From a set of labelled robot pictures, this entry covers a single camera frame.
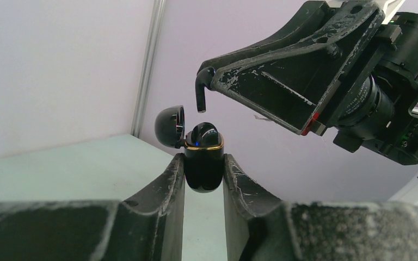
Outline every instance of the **earbud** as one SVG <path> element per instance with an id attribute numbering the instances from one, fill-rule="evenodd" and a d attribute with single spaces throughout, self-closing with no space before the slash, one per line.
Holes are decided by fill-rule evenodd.
<path id="1" fill-rule="evenodd" d="M 211 89 L 211 81 L 214 78 L 216 71 L 212 67 L 202 69 L 196 76 L 195 93 L 196 93 L 196 107 L 199 113 L 206 112 L 206 94 L 204 90 Z"/>
<path id="2" fill-rule="evenodd" d="M 200 123 L 184 137 L 183 106 L 171 107 L 158 114 L 155 133 L 158 141 L 168 147 L 185 148 L 185 178 L 193 190 L 206 193 L 216 190 L 224 173 L 224 140 L 216 127 Z"/>
<path id="3" fill-rule="evenodd" d="M 183 106 L 167 108 L 155 120 L 155 135 L 158 141 L 168 147 L 180 148 L 185 138 L 185 112 Z"/>

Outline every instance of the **gold trim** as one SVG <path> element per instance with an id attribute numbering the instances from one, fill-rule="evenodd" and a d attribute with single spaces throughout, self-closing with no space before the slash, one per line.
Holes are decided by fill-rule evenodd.
<path id="1" fill-rule="evenodd" d="M 215 151 L 215 150 L 219 150 L 221 148 L 223 148 L 224 146 L 224 139 L 223 136 L 220 135 L 220 138 L 222 139 L 222 142 L 220 143 L 220 145 L 216 146 L 216 147 L 209 147 L 209 148 L 200 148 L 200 147 L 192 147 L 190 146 L 190 144 L 187 143 L 187 140 L 185 140 L 185 148 L 191 151 Z"/>

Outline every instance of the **table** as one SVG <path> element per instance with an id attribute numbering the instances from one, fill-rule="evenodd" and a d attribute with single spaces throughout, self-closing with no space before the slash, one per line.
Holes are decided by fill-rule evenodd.
<path id="1" fill-rule="evenodd" d="M 0 201 L 124 200 L 167 167 L 169 155 L 131 135 L 0 159 Z M 182 260 L 226 260 L 222 187 L 186 187 Z"/>

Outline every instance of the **camera lens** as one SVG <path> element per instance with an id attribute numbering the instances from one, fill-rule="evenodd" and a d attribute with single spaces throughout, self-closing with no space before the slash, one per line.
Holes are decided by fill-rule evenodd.
<path id="1" fill-rule="evenodd" d="M 374 139 L 389 125 L 394 114 L 394 105 L 372 76 L 352 93 L 353 98 L 336 127 L 355 138 Z"/>

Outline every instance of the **white wall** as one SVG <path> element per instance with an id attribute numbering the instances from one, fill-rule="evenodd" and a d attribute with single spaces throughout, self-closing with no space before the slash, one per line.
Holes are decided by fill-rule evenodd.
<path id="1" fill-rule="evenodd" d="M 0 0 L 0 157 L 130 133 L 152 6 Z"/>
<path id="2" fill-rule="evenodd" d="M 141 138 L 170 153 L 155 138 L 153 124 L 164 108 L 183 104 L 187 131 L 209 121 L 224 135 L 226 152 L 245 172 L 285 200 L 387 200 L 418 169 L 400 166 L 364 148 L 350 154 L 324 138 L 297 136 L 256 120 L 256 113 L 216 92 L 207 93 L 207 112 L 198 114 L 194 81 L 201 63 L 270 36 L 305 1 L 168 1 Z M 409 0 L 403 10 L 418 12 Z"/>

